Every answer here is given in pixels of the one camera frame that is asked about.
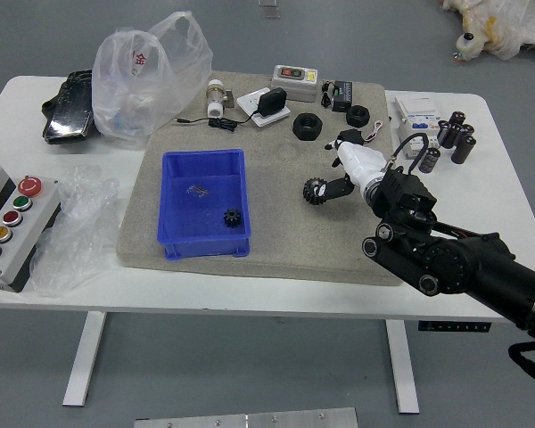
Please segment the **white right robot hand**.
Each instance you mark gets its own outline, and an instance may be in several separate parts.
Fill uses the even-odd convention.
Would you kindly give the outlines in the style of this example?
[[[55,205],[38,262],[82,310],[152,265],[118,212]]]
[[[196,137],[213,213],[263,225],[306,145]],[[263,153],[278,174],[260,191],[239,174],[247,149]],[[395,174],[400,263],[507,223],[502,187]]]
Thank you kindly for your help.
[[[343,166],[344,177],[331,182],[314,178],[306,188],[308,201],[318,205],[351,194],[358,186],[362,199],[371,205],[373,195],[384,177],[386,160],[383,154],[342,137],[326,144],[325,149],[337,151],[338,157],[333,165]]]

